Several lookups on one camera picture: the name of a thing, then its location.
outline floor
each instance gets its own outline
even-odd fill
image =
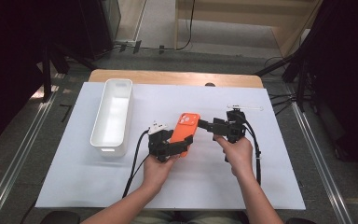
[[[119,3],[122,6],[123,27],[117,34],[118,40],[128,43],[142,40],[142,48],[158,48],[160,45],[164,45],[165,48],[173,47],[172,10],[174,9],[174,0],[140,0],[139,4],[135,6],[129,0],[119,0]],[[131,13],[126,14],[124,9],[131,10]],[[125,19],[129,14],[134,17]],[[181,21],[180,27],[178,45],[183,46],[189,37],[187,29],[189,21]],[[193,21],[191,42],[187,48],[180,52],[167,51],[158,55],[156,51],[147,49],[141,49],[138,54],[133,54],[128,50],[112,51],[95,63],[101,68],[108,69],[252,74],[276,62],[279,57],[281,54],[269,27]],[[0,213],[0,223],[20,223],[23,217],[27,217],[25,223],[39,223],[48,212],[43,209],[32,209],[32,203],[37,198],[44,176],[69,119],[66,116],[68,111],[70,115],[67,105],[76,103],[81,85],[88,80],[90,75],[90,71],[82,65],[68,60],[71,65],[70,74],[56,76],[52,72],[52,82],[59,87],[57,99],[51,111],[48,112],[38,137],[33,142],[28,159],[19,170],[16,182],[9,190],[10,193],[6,195],[7,198],[4,199],[6,202]],[[287,92],[286,84],[282,83],[280,79],[283,71],[284,68],[281,68],[262,77],[263,84],[269,93],[283,94]],[[27,134],[28,127],[32,125],[33,117],[39,106],[40,98],[36,95],[35,98],[30,99],[27,106],[13,119],[2,134],[0,138],[0,181],[4,177],[10,161],[15,157],[23,136]],[[308,210],[306,213],[301,211],[279,211],[279,213],[285,219],[296,216],[309,218],[318,223],[338,223],[331,206],[332,202],[325,195],[325,186],[319,179],[318,170],[314,167],[308,169],[308,164],[313,164],[313,158],[294,111],[293,108],[288,107],[277,116],[277,120],[282,129],[283,139],[291,156]],[[358,223],[358,163],[337,160],[324,125],[308,106],[305,115],[351,214],[352,222],[345,223]],[[81,214],[82,217],[88,217],[96,209],[77,208],[74,211]]]

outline person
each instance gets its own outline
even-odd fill
[[[250,141],[243,137],[232,144],[220,135],[214,135],[213,138],[223,148],[231,164],[231,172],[237,177],[249,222],[283,223],[255,179]],[[147,157],[141,186],[127,197],[84,220],[82,224],[131,223],[160,192],[178,158],[172,156],[166,162],[160,162],[154,157]]]

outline forearm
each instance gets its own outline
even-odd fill
[[[130,223],[157,193],[157,189],[141,186],[124,199],[83,221],[82,224]]]
[[[237,179],[250,223],[282,223],[266,194],[255,180],[253,172],[241,173],[237,175]]]

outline person's left hand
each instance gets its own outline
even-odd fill
[[[144,164],[144,181],[142,186],[152,189],[156,194],[162,188],[179,155],[171,156],[167,161],[161,162],[154,156],[148,156]]]

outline person's right hand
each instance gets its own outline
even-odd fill
[[[252,144],[246,138],[241,138],[238,142],[229,143],[223,136],[214,135],[214,140],[223,148],[228,162],[231,164],[232,174],[237,176],[240,172],[252,172]]]

